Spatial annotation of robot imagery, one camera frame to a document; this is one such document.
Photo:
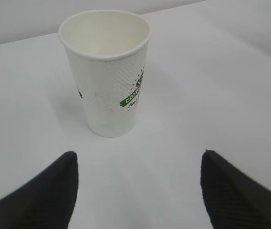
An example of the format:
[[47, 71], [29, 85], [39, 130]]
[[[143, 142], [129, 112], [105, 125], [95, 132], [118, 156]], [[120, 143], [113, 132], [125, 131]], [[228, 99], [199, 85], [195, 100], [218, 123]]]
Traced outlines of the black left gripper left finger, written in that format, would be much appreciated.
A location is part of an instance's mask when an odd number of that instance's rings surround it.
[[0, 199], [0, 229], [66, 229], [79, 188], [78, 158], [66, 152]]

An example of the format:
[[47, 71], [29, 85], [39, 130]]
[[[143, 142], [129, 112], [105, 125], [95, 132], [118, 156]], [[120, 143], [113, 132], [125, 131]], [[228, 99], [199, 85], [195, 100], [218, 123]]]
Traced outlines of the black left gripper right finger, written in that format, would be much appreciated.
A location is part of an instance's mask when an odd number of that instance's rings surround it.
[[215, 229], [271, 229], [271, 191], [221, 155], [201, 159], [203, 202]]

